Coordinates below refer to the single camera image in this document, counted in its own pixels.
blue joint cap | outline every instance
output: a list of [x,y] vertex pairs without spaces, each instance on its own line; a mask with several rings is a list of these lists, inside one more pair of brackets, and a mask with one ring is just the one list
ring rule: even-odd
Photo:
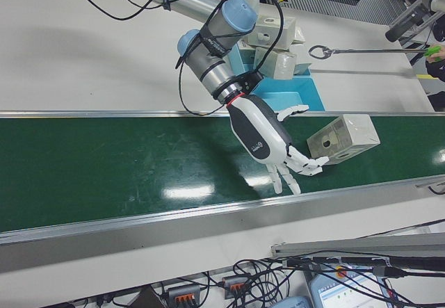
[[245,0],[227,0],[222,5],[226,22],[238,32],[249,32],[257,22],[258,14]]
[[188,46],[199,32],[200,31],[197,29],[192,29],[190,31],[187,31],[187,33],[179,39],[178,52],[179,54],[181,54],[181,56],[183,56],[184,53],[186,53]]

ring handle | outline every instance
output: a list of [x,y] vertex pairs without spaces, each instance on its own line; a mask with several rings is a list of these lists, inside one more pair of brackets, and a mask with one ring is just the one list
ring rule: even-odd
[[[319,55],[314,54],[314,51],[316,49],[321,49],[321,52],[323,53],[323,56],[319,56]],[[319,59],[319,60],[325,60],[325,59],[329,58],[332,55],[332,50],[329,47],[326,47],[326,46],[323,46],[323,45],[315,45],[315,46],[311,47],[311,49],[309,50],[308,53],[309,53],[309,55],[312,58]]]

screen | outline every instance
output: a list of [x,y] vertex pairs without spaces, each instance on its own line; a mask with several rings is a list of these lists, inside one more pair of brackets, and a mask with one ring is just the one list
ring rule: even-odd
[[[366,288],[377,293],[382,293],[382,290],[378,284],[363,277],[362,275],[358,275],[356,273],[351,277],[362,286],[365,286]],[[359,289],[360,291],[373,294],[349,279],[345,281],[345,284]],[[330,285],[319,289],[318,294],[320,295],[321,302],[323,303],[323,308],[388,308],[385,302],[358,293],[352,289],[349,289],[343,284],[339,284],[338,282],[332,282]]]

blue tray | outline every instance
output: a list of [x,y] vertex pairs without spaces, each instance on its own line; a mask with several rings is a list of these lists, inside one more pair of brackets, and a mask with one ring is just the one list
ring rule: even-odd
[[[252,65],[243,63],[237,45],[230,51],[229,59],[237,75],[253,69]],[[298,104],[309,105],[310,111],[325,110],[309,70],[303,75],[294,76],[291,80],[274,80],[266,77],[252,94],[262,98],[274,111]]]

green conveyor belt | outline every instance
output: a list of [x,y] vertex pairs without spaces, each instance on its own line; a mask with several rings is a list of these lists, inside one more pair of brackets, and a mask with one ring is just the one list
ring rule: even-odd
[[[309,155],[306,138],[333,119],[285,126]],[[373,122],[381,145],[315,177],[295,175],[302,191],[445,174],[445,117]],[[275,195],[226,117],[6,118],[0,131],[0,232]]]

